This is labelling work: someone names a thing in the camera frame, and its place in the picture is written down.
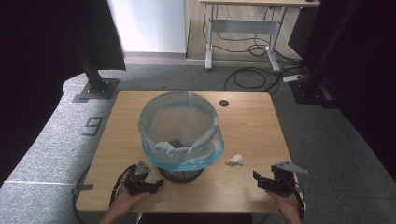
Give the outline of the black curtain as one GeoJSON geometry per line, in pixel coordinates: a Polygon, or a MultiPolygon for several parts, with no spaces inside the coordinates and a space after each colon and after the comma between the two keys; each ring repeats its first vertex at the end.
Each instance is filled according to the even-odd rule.
{"type": "Polygon", "coordinates": [[[0,187],[87,68],[125,68],[108,0],[0,0],[0,187]]]}
{"type": "Polygon", "coordinates": [[[361,0],[322,84],[396,181],[396,0],[361,0]]]}

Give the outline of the black metal stand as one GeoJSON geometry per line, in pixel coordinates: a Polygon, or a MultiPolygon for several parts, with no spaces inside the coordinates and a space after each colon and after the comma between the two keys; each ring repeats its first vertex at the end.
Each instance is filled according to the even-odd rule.
{"type": "Polygon", "coordinates": [[[75,96],[73,102],[87,103],[91,99],[109,100],[120,80],[118,78],[102,78],[83,52],[78,54],[78,59],[88,82],[81,93],[75,96]]]}
{"type": "Polygon", "coordinates": [[[325,101],[320,89],[328,58],[361,0],[321,0],[308,53],[302,64],[308,69],[306,81],[290,84],[297,104],[320,105],[325,101]]]}

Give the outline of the desk with white legs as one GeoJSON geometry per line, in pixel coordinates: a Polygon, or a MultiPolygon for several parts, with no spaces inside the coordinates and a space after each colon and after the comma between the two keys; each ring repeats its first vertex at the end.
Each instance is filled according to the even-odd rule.
{"type": "Polygon", "coordinates": [[[199,0],[200,3],[210,6],[208,19],[208,39],[205,49],[205,69],[212,69],[212,33],[237,33],[237,34],[265,34],[271,35],[270,45],[266,48],[269,62],[275,72],[280,71],[276,60],[275,46],[280,34],[283,20],[289,7],[318,7],[319,0],[199,0]],[[281,7],[280,15],[276,21],[241,21],[215,19],[215,5],[232,6],[266,6],[281,7]]]}

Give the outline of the crumpled white paper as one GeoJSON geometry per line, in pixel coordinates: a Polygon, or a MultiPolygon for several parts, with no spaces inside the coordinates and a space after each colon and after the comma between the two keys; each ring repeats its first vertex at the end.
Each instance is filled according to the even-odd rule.
{"type": "Polygon", "coordinates": [[[225,161],[226,164],[238,164],[242,165],[244,161],[244,158],[241,154],[235,154],[233,155],[230,159],[227,159],[225,161]]]}

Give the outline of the blue translucent trash bag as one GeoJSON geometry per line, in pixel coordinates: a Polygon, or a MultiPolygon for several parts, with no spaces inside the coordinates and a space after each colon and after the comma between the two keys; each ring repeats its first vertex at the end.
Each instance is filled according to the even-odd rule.
{"type": "Polygon", "coordinates": [[[170,172],[205,169],[224,150],[215,107],[192,91],[170,91],[148,101],[138,130],[148,159],[170,172]]]}

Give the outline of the black mesh waste bin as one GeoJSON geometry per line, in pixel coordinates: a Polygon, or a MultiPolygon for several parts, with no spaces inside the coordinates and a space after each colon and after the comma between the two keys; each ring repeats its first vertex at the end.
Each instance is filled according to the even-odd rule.
{"type": "MultiPolygon", "coordinates": [[[[179,140],[171,140],[170,142],[161,142],[160,145],[162,147],[170,149],[180,149],[185,147],[185,145],[179,140]]],[[[193,170],[193,171],[174,171],[171,172],[169,170],[163,169],[161,167],[158,167],[159,172],[161,175],[168,181],[171,181],[173,183],[177,184],[186,184],[194,181],[197,179],[202,172],[204,171],[203,169],[200,170],[193,170]]]]}

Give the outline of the person's dark clothing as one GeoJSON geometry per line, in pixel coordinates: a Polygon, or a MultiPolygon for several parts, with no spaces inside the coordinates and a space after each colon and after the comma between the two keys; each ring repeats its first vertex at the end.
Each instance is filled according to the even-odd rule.
{"type": "Polygon", "coordinates": [[[252,224],[251,214],[144,213],[138,224],[252,224]]]}

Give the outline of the person's right hand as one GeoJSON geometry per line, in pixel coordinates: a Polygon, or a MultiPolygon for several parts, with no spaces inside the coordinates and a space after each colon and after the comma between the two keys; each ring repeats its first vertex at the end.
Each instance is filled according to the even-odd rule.
{"type": "Polygon", "coordinates": [[[279,211],[285,217],[300,218],[300,204],[294,195],[280,196],[269,190],[266,193],[275,199],[279,211]]]}

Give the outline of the grey tape strip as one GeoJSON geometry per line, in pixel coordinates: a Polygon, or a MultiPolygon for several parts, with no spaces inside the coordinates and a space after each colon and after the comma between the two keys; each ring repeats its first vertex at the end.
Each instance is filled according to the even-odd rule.
{"type": "Polygon", "coordinates": [[[92,189],[93,189],[93,184],[76,185],[76,186],[72,189],[71,193],[72,193],[73,195],[77,195],[77,194],[80,194],[82,191],[85,191],[85,190],[92,190],[92,189]]]}

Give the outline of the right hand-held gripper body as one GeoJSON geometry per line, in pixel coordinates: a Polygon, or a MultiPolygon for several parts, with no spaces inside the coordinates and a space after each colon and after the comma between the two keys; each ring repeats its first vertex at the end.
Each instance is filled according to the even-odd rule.
{"type": "Polygon", "coordinates": [[[273,184],[270,187],[272,192],[280,195],[289,195],[295,190],[295,173],[307,175],[308,171],[291,161],[282,161],[271,166],[274,174],[273,184]]]}

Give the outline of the white panel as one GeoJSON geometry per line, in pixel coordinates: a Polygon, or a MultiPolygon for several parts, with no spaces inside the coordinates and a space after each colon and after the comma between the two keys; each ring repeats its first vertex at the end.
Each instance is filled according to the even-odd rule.
{"type": "Polygon", "coordinates": [[[122,49],[186,53],[188,0],[108,0],[122,49]]]}

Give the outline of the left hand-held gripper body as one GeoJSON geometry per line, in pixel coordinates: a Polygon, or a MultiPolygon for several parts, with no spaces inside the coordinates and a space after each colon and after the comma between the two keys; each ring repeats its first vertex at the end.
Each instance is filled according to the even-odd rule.
{"type": "Polygon", "coordinates": [[[124,185],[131,195],[150,192],[149,183],[146,182],[149,172],[150,168],[143,161],[129,167],[124,185]]]}

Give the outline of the person's left hand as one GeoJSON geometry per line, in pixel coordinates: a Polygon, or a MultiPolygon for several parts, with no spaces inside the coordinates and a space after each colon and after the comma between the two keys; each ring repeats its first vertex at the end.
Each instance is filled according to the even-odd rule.
{"type": "Polygon", "coordinates": [[[116,215],[123,215],[130,211],[135,204],[147,199],[148,196],[148,192],[132,196],[124,185],[120,185],[110,210],[116,215]]]}

